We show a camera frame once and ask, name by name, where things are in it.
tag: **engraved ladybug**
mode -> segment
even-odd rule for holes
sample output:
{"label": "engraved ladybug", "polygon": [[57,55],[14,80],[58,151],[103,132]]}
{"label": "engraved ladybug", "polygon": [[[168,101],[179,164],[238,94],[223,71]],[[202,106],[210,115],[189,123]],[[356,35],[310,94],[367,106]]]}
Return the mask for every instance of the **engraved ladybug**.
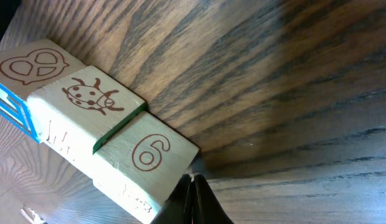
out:
{"label": "engraved ladybug", "polygon": [[106,93],[100,91],[100,79],[96,78],[96,83],[93,86],[86,85],[79,78],[72,78],[73,80],[79,82],[79,85],[70,86],[68,89],[62,88],[63,92],[66,93],[68,100],[73,104],[87,109],[87,110],[97,110],[100,111],[103,115],[106,115],[104,108],[111,111],[123,111],[124,108],[115,108],[113,107],[115,102],[110,98],[110,95],[113,93],[118,93],[118,90],[111,90]]}

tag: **alphabet block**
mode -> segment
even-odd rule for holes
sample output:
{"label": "alphabet block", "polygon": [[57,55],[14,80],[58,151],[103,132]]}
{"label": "alphabet block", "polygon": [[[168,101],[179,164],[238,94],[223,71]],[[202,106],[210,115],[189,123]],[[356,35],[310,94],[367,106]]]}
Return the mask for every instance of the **alphabet block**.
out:
{"label": "alphabet block", "polygon": [[34,91],[27,104],[43,142],[89,177],[93,153],[146,107],[94,66]]}
{"label": "alphabet block", "polygon": [[50,40],[0,52],[0,114],[40,142],[26,105],[27,96],[85,67]]}
{"label": "alphabet block", "polygon": [[198,150],[143,111],[94,153],[93,181],[119,206],[150,223]]}

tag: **wooden table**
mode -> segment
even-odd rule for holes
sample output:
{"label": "wooden table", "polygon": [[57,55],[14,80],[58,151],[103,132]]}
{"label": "wooden table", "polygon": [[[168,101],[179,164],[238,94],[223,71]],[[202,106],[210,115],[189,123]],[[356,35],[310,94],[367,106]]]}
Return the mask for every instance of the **wooden table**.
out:
{"label": "wooden table", "polygon": [[[386,223],[386,1],[25,0],[50,38],[198,144],[235,223]],[[0,117],[0,183],[53,223],[137,223]]]}

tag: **wooden surface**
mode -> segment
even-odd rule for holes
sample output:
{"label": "wooden surface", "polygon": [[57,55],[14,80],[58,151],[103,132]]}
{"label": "wooden surface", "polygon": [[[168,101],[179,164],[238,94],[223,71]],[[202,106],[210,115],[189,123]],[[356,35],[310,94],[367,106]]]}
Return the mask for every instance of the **wooden surface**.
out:
{"label": "wooden surface", "polygon": [[18,198],[0,185],[0,223],[6,224],[31,224],[20,212],[23,203]]}
{"label": "wooden surface", "polygon": [[[50,38],[201,148],[235,223],[386,223],[386,1],[25,0]],[[134,223],[0,118],[0,183],[52,223]]]}

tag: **green painted edge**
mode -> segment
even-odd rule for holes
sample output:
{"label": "green painted edge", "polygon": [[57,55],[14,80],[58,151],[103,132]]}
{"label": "green painted edge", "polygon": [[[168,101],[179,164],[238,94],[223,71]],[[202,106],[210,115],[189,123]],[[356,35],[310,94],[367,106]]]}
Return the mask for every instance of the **green painted edge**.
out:
{"label": "green painted edge", "polygon": [[140,112],[145,111],[147,108],[146,102],[136,108],[132,113],[130,113],[126,118],[119,122],[114,128],[107,132],[103,137],[101,137],[93,146],[93,154],[99,150],[102,145],[104,145],[107,140],[111,139],[118,131],[125,127],[134,117],[136,117]]}

